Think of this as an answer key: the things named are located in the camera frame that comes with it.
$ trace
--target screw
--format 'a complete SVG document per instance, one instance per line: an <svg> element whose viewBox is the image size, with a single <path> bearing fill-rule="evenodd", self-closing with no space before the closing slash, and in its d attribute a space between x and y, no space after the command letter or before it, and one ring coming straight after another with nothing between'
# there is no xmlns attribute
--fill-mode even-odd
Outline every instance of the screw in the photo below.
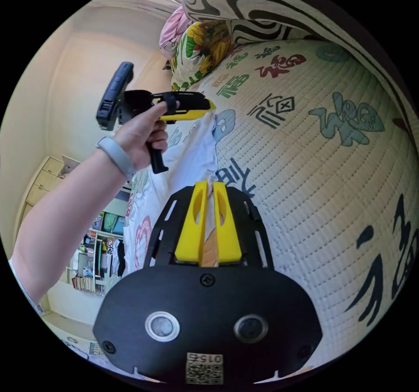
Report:
<svg viewBox="0 0 419 392"><path fill-rule="evenodd" d="M304 359L308 358L311 355L312 352L313 352L313 348L312 348L311 345L309 345L309 344L308 345L303 345L298 350L297 357L300 360L304 360Z"/></svg>
<svg viewBox="0 0 419 392"><path fill-rule="evenodd" d="M114 354L116 351L115 346L110 341L104 341L102 343L102 348L109 354Z"/></svg>
<svg viewBox="0 0 419 392"><path fill-rule="evenodd" d="M203 286L210 287L215 283L215 277L212 274L203 274L200 281Z"/></svg>

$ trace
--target pink pillow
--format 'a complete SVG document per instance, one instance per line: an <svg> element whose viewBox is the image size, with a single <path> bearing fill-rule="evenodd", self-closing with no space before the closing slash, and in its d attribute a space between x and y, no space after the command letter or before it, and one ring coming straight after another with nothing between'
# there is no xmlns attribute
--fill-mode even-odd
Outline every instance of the pink pillow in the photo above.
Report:
<svg viewBox="0 0 419 392"><path fill-rule="evenodd" d="M183 33L192 23L193 21L185 15L181 5L164 24L160 34L159 46L160 51L168 60L171 60L175 55Z"/></svg>

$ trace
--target qr code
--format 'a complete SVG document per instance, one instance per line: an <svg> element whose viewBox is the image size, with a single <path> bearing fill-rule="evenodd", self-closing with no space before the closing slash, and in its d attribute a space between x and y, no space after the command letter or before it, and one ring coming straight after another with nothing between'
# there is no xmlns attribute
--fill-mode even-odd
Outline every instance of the qr code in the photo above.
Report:
<svg viewBox="0 0 419 392"><path fill-rule="evenodd" d="M223 356L220 354L188 353L186 383L195 385L223 384Z"/></svg>

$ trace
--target gray wristband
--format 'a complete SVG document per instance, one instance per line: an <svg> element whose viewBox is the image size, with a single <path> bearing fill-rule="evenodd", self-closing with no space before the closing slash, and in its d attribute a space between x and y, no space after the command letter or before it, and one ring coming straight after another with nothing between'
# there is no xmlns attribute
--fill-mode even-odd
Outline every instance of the gray wristband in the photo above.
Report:
<svg viewBox="0 0 419 392"><path fill-rule="evenodd" d="M129 156L114 139L105 136L96 143L96 147L107 153L115 165L124 173L127 181L132 179L137 171Z"/></svg>

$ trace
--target hand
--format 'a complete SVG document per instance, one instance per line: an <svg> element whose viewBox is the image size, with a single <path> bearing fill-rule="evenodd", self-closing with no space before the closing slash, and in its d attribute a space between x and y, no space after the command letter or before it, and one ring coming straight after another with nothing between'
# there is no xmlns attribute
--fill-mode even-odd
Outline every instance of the hand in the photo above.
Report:
<svg viewBox="0 0 419 392"><path fill-rule="evenodd" d="M167 150L167 124L159 118L167 111L166 102L160 102L149 110L126 122L113 139L130 157L137 171L150 165L146 142L154 149Z"/></svg>

